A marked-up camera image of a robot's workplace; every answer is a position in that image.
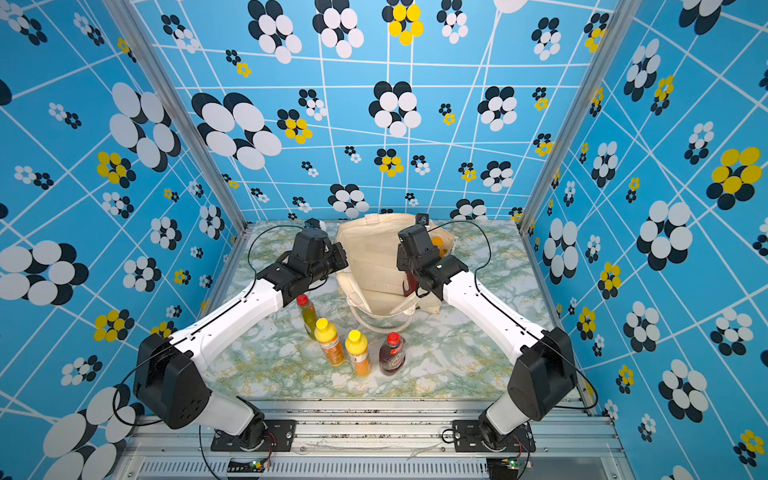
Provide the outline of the orange pump dish soap bottle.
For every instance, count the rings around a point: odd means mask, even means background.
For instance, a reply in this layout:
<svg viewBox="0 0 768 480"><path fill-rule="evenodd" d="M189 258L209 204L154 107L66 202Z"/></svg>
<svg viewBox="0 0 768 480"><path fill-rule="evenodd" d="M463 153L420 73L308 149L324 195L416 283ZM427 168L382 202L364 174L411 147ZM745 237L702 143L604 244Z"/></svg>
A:
<svg viewBox="0 0 768 480"><path fill-rule="evenodd" d="M433 233L430 236L432 244L439 250L441 258L451 254L455 244L455 238L453 236L436 235Z"/></svg>

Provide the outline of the dark red bottle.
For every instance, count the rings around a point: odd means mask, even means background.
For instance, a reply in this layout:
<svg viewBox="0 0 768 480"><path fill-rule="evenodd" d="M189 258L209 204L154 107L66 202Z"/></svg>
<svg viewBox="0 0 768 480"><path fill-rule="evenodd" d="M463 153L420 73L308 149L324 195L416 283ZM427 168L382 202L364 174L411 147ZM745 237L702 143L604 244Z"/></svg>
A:
<svg viewBox="0 0 768 480"><path fill-rule="evenodd" d="M406 273L406 279L403 282L403 295L405 297L415 293L419 288L419 282L411 272Z"/></svg>
<svg viewBox="0 0 768 480"><path fill-rule="evenodd" d="M384 375L396 374L405 363L405 339L397 332L387 335L379 350L379 367Z"/></svg>

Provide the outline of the cream canvas shopping bag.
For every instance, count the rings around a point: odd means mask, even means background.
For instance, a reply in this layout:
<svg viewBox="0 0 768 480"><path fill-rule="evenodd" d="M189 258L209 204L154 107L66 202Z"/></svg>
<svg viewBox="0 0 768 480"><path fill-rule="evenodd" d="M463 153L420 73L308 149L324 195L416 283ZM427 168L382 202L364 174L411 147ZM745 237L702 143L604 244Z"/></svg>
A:
<svg viewBox="0 0 768 480"><path fill-rule="evenodd" d="M419 298L396 266L398 232L417 223L413 214L369 214L338 227L336 242L348 266L336 274L339 292L359 324L376 333L401 332L417 311L438 314L442 301Z"/></svg>

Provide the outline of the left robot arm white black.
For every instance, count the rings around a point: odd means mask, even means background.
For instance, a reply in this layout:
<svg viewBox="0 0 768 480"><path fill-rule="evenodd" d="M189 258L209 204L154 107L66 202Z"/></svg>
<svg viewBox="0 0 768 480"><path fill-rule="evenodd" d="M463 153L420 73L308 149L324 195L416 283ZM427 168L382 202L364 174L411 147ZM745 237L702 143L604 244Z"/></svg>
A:
<svg viewBox="0 0 768 480"><path fill-rule="evenodd" d="M347 266L341 244L305 226L292 248L255 272L234 298L169 337L147 337L138 350L134 396L171 429L206 426L232 437L240 449L256 449L266 436L263 412L211 390L203 373L251 327Z"/></svg>

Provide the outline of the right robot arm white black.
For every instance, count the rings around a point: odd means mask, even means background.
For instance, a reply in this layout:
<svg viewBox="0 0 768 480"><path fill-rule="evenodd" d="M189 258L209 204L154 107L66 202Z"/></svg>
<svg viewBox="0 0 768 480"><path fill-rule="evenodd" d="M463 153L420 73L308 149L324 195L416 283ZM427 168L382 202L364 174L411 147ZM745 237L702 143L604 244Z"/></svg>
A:
<svg viewBox="0 0 768 480"><path fill-rule="evenodd" d="M479 417L483 441L500 450L515 429L542 420L577 387L570 338L558 327L546 330L516 312L454 255L441 256L427 226L409 226L398 232L398 238L397 268L469 317L512 363L506 392Z"/></svg>

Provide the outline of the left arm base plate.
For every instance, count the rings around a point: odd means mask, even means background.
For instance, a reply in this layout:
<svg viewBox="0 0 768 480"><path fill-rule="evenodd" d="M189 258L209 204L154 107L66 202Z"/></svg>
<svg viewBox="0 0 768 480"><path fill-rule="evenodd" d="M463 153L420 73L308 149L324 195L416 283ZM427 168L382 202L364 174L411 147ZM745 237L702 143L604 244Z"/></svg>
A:
<svg viewBox="0 0 768 480"><path fill-rule="evenodd" d="M216 430L210 449L213 452L289 452L295 439L295 420L264 420L233 436Z"/></svg>

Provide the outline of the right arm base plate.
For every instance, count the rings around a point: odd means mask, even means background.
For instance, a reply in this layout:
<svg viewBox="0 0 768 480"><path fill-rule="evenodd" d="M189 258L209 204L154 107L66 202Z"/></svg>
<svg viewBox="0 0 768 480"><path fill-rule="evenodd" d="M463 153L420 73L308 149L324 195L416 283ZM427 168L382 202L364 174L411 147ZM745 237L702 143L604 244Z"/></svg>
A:
<svg viewBox="0 0 768 480"><path fill-rule="evenodd" d="M442 436L458 453L525 454L536 451L528 423L518 426L510 433L499 434L479 420L453 420Z"/></svg>

